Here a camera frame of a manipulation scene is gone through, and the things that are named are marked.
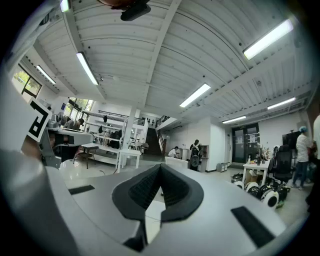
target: doorway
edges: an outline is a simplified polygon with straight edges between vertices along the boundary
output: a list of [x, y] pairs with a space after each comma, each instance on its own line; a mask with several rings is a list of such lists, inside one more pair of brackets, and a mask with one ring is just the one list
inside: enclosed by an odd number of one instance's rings
[[232, 162], [246, 163], [254, 159], [260, 148], [258, 123], [232, 128]]

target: shelf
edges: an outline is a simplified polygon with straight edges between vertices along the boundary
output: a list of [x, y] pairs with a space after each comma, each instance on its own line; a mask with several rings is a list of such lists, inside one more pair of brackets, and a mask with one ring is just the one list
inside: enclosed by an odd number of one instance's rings
[[85, 146], [91, 146], [91, 147], [98, 146], [100, 150], [109, 151], [109, 152], [113, 152], [113, 153], [119, 153], [119, 149], [116, 149], [116, 148], [113, 148], [110, 146], [103, 146], [103, 145], [100, 145], [97, 143], [88, 143], [88, 144], [84, 144], [83, 146], [84, 147]]
[[97, 118], [104, 118], [104, 116], [107, 116], [107, 118], [109, 120], [114, 120], [114, 121], [119, 121], [119, 122], [124, 122], [125, 120], [127, 120], [127, 118], [125, 118], [125, 117], [117, 117], [117, 116], [112, 116], [109, 114], [96, 113], [96, 112], [87, 111], [87, 110], [82, 111], [82, 113], [85, 113], [88, 116], [93, 116], [93, 117], [97, 117]]
[[118, 124], [115, 124], [115, 123], [112, 123], [112, 122], [109, 122], [109, 121], [100, 121], [100, 120], [94, 120], [96, 123], [99, 123], [99, 124], [102, 124], [103, 126], [106, 126], [106, 124], [111, 124], [111, 125], [107, 125], [108, 127], [114, 127], [114, 128], [122, 128], [123, 124], [121, 125], [118, 125]]
[[111, 157], [107, 157], [107, 156], [103, 156], [103, 155], [98, 155], [95, 154], [94, 158], [92, 157], [88, 157], [89, 159], [92, 160], [96, 160], [99, 162], [103, 162], [103, 163], [107, 163], [107, 164], [112, 164], [112, 165], [116, 165], [117, 164], [117, 159], [116, 158], [111, 158]]
[[121, 130], [121, 128], [118, 128], [118, 127], [114, 127], [114, 126], [107, 126], [107, 125], [104, 125], [104, 124], [97, 124], [97, 123], [94, 123], [94, 122], [85, 122], [86, 124], [88, 125], [91, 125], [91, 126], [102, 126], [104, 128], [109, 128], [109, 129], [113, 129], [113, 130]]
[[101, 139], [106, 139], [106, 140], [109, 140], [109, 141], [115, 141], [115, 142], [119, 142], [119, 141], [122, 140], [122, 139], [116, 139], [116, 138], [103, 137], [101, 135], [94, 135], [94, 134], [93, 134], [93, 136], [97, 137], [97, 138], [101, 138]]

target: bag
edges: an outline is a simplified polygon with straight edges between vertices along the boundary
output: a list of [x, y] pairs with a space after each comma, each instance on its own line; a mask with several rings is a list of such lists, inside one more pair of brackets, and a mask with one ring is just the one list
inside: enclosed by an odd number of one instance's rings
[[192, 165], [193, 167], [197, 167], [197, 166], [199, 165], [199, 156], [193, 155], [193, 156], [191, 157], [191, 165]]
[[[121, 137], [122, 137], [122, 130], [117, 130], [115, 132], [111, 132], [111, 134], [110, 134], [110, 138], [112, 138], [112, 139], [120, 140]], [[119, 149], [120, 143], [119, 143], [119, 141], [111, 140], [110, 143], [108, 144], [108, 146], [110, 146], [114, 149]]]
[[198, 156], [198, 150], [197, 150], [196, 147], [193, 147], [193, 148], [191, 149], [191, 155], [192, 155], [192, 156]]

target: man in blue jeans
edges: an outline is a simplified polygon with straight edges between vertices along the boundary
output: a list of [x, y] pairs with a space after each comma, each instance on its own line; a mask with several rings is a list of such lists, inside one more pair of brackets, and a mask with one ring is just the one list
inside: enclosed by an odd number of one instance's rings
[[295, 174], [293, 177], [293, 182], [291, 187], [292, 188], [298, 187], [296, 185], [296, 181], [297, 181], [298, 175], [301, 174], [299, 190], [302, 190], [304, 188], [304, 182], [307, 176], [307, 167], [309, 163], [308, 148], [311, 147], [311, 143], [308, 137], [306, 136], [307, 127], [301, 126], [299, 131], [301, 132], [301, 134], [296, 140], [296, 145], [295, 145], [298, 151], [298, 157], [297, 157], [298, 163], [295, 166]]

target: staircase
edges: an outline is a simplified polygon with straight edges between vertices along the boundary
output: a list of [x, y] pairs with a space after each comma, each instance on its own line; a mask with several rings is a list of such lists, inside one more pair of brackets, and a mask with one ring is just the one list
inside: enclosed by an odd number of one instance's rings
[[148, 128], [145, 142], [149, 145], [149, 148], [144, 151], [146, 155], [162, 156], [157, 133], [154, 128]]

